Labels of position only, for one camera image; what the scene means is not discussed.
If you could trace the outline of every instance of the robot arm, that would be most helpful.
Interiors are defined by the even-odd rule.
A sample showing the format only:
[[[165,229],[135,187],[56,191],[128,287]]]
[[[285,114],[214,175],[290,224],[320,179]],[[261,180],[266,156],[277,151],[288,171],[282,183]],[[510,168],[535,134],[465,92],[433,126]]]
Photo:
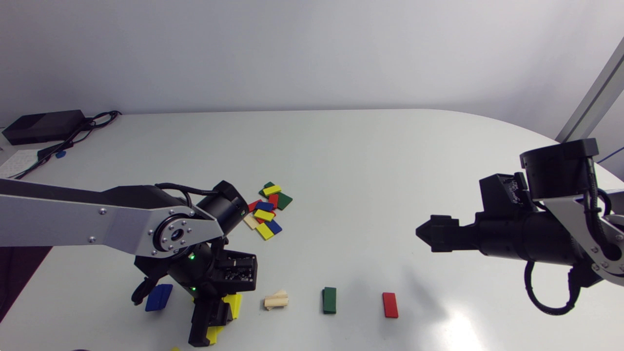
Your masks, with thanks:
[[[581,287],[602,279],[624,285],[624,192],[598,189],[592,161],[597,154],[595,139],[525,152],[520,159],[528,185],[520,172],[481,179],[484,211],[475,214],[473,224],[460,227],[448,215],[432,215],[416,235],[432,252],[479,250],[526,260],[531,301],[548,314],[565,314]],[[597,206],[599,197],[604,213]],[[572,266],[566,306],[554,309],[537,301],[531,286],[534,262]]]
[[[235,192],[228,197],[227,192]],[[103,192],[0,179],[2,246],[106,245],[137,256],[169,257],[224,237],[248,213],[221,182],[196,206],[152,185]],[[36,220],[20,220],[24,214]]]
[[[193,205],[188,193],[205,197]],[[92,192],[0,179],[0,208],[0,246],[101,244],[134,254],[146,275],[132,295],[135,305],[170,275],[194,298],[188,342],[196,347],[212,343],[209,327],[232,320],[222,297],[256,288],[256,256],[224,249],[248,213],[225,181],[213,190],[164,183]]]

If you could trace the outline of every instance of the dark floor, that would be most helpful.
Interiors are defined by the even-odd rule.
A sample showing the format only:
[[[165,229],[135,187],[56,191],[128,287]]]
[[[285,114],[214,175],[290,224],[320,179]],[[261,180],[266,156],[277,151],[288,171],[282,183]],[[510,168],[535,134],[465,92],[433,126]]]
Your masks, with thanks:
[[[52,247],[0,247],[0,322]]]

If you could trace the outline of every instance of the black power supply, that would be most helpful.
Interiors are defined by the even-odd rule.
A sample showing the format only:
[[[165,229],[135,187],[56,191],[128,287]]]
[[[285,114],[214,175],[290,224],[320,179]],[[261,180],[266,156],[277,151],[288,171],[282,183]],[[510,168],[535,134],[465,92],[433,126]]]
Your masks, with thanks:
[[[11,145],[67,140],[86,118],[80,110],[29,114],[2,131]]]

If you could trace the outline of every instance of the pile of colored blocks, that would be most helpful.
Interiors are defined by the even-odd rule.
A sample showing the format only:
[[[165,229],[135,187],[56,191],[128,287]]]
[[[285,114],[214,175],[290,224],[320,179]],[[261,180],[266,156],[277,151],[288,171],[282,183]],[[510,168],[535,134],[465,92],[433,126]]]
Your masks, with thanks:
[[[275,221],[275,209],[284,210],[293,198],[281,192],[279,185],[271,182],[266,183],[259,194],[267,201],[260,199],[249,204],[249,214],[244,221],[249,228],[257,230],[265,240],[268,240],[281,232],[280,225]]]

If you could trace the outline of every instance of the blue object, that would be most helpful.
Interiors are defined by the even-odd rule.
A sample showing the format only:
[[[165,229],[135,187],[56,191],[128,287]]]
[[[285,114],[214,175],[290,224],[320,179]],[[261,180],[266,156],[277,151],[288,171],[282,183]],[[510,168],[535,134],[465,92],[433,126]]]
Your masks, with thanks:
[[[259,202],[256,204],[256,210],[271,212],[273,210],[273,204],[271,202]]]
[[[275,219],[273,219],[271,222],[265,222],[265,224],[267,227],[269,227],[269,229],[271,229],[274,234],[281,232],[281,227],[279,224],[277,224],[277,222],[275,222]]]
[[[169,295],[173,289],[172,284],[160,284],[156,285],[152,292],[147,297],[147,303],[145,303],[145,311],[159,311],[167,306]]]

